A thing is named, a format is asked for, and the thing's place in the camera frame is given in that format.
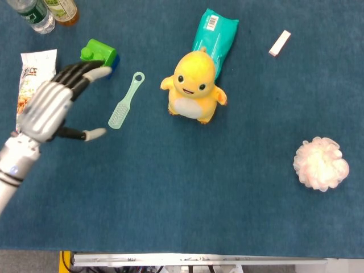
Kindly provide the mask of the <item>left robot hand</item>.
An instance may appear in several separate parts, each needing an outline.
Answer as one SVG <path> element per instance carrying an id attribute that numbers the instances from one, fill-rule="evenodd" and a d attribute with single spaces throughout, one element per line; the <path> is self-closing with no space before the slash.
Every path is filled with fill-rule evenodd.
<path id="1" fill-rule="evenodd" d="M 19 116 L 19 132 L 39 143 L 54 137 L 90 141 L 103 136 L 105 128 L 77 130 L 64 126 L 75 100 L 94 81 L 111 74 L 102 61 L 68 65 L 51 80 L 43 82 Z"/>

